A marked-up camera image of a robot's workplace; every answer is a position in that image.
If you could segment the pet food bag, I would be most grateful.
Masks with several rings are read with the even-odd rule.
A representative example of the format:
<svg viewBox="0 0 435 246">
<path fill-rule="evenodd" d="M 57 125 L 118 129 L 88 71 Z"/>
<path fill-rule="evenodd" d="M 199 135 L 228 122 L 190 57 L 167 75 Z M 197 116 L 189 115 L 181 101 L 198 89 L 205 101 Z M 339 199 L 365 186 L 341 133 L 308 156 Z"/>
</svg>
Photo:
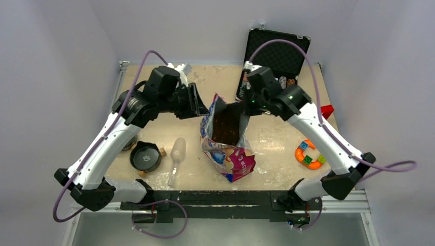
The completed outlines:
<svg viewBox="0 0 435 246">
<path fill-rule="evenodd" d="M 215 94 L 209 114 L 200 123 L 202 151 L 230 183 L 253 172 L 256 165 L 245 136 L 249 120 L 241 102 L 228 103 Z"/>
</svg>

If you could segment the clear plastic scoop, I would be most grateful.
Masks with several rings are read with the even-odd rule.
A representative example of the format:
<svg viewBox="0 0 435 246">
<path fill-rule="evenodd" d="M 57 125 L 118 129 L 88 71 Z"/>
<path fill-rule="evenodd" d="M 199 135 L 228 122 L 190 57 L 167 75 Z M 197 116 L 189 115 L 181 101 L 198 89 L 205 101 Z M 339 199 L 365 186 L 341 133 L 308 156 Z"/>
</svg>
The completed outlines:
<svg viewBox="0 0 435 246">
<path fill-rule="evenodd" d="M 181 162 L 186 156 L 186 141 L 184 138 L 179 137 L 173 144 L 170 157 L 172 160 L 172 168 L 168 179 L 168 186 L 173 187 L 176 179 L 176 174 Z"/>
</svg>

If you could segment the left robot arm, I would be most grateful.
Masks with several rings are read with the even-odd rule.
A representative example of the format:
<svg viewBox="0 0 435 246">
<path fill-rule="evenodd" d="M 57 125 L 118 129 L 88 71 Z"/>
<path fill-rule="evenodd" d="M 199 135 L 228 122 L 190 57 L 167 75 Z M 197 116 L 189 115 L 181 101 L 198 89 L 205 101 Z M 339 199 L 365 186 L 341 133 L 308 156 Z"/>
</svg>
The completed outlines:
<svg viewBox="0 0 435 246">
<path fill-rule="evenodd" d="M 156 67 L 147 80 L 120 94 L 91 146 L 72 166 L 54 174 L 78 204 L 91 211 L 111 202 L 131 202 L 141 210 L 151 207 L 152 188 L 145 182 L 104 175 L 122 148 L 160 113 L 173 113 L 178 119 L 208 114 L 196 84 L 187 81 L 190 70 L 188 64 Z"/>
</svg>

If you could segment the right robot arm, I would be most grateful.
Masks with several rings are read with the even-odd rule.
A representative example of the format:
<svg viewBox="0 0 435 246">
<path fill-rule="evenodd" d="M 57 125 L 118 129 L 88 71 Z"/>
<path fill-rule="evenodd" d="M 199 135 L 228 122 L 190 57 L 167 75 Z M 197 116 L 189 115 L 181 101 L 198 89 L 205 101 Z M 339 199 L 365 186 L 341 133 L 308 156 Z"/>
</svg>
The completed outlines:
<svg viewBox="0 0 435 246">
<path fill-rule="evenodd" d="M 283 89 L 270 68 L 247 64 L 248 87 L 243 102 L 248 115 L 270 112 L 290 123 L 309 139 L 326 158 L 330 172 L 318 179 L 302 180 L 288 194 L 289 204 L 296 209 L 308 200 L 329 195 L 344 200 L 369 169 L 362 162 L 375 162 L 370 152 L 362 153 L 347 142 L 318 112 L 311 97 L 298 85 Z"/>
</svg>

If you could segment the black pet bowl paw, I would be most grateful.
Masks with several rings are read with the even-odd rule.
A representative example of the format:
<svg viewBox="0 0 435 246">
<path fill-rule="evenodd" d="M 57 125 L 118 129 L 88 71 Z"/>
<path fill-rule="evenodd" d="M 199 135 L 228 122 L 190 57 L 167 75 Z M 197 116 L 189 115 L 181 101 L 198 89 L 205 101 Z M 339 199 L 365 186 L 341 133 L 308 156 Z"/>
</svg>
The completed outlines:
<svg viewBox="0 0 435 246">
<path fill-rule="evenodd" d="M 159 167 L 166 155 L 164 148 L 159 148 L 154 143 L 138 141 L 130 152 L 129 161 L 139 177 L 145 178 L 147 173 Z"/>
</svg>

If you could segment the black pet bowl fish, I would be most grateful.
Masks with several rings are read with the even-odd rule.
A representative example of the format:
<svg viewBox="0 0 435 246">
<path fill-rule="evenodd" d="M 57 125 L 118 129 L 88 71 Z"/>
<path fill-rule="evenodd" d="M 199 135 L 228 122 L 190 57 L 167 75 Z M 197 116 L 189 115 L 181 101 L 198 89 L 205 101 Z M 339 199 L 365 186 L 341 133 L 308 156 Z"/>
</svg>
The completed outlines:
<svg viewBox="0 0 435 246">
<path fill-rule="evenodd" d="M 128 150 L 134 149 L 135 146 L 136 146 L 136 143 L 130 143 L 129 145 L 125 145 L 125 146 L 122 148 L 122 151 L 128 151 Z"/>
</svg>

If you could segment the black poker chip case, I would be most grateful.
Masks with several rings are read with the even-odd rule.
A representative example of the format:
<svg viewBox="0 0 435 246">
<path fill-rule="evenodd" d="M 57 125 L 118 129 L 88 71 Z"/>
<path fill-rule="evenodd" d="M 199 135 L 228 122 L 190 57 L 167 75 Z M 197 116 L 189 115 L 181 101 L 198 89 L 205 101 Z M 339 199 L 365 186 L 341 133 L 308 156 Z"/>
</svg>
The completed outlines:
<svg viewBox="0 0 435 246">
<path fill-rule="evenodd" d="M 254 51 L 263 43 L 283 39 L 298 45 L 305 53 L 311 44 L 311 38 L 300 34 L 290 34 L 260 28 L 252 28 L 248 33 L 244 62 L 248 61 Z M 254 65 L 272 69 L 275 79 L 282 88 L 297 84 L 305 58 L 300 51 L 285 43 L 269 44 L 253 59 Z"/>
</svg>

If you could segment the red toy block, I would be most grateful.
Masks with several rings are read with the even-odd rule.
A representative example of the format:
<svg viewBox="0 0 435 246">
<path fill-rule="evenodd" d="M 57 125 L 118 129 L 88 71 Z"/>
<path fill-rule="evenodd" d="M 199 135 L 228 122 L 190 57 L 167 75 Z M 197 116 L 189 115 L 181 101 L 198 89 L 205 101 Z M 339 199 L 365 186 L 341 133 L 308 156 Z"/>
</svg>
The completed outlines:
<svg viewBox="0 0 435 246">
<path fill-rule="evenodd" d="M 334 112 L 333 105 L 321 106 L 321 114 L 325 119 L 328 119 L 333 112 Z"/>
</svg>

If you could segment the orange curved toy track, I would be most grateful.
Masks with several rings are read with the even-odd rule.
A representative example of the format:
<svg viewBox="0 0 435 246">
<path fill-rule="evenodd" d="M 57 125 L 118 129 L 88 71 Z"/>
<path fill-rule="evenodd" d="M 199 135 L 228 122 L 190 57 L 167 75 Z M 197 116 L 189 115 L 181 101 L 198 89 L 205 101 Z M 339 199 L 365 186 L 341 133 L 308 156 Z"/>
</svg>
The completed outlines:
<svg viewBox="0 0 435 246">
<path fill-rule="evenodd" d="M 316 149 L 314 144 L 309 139 L 302 141 L 294 152 L 296 160 L 306 168 L 310 170 L 318 170 L 327 162 L 326 158 L 322 154 L 320 154 L 316 159 L 306 155 L 305 151 L 307 149 Z"/>
</svg>

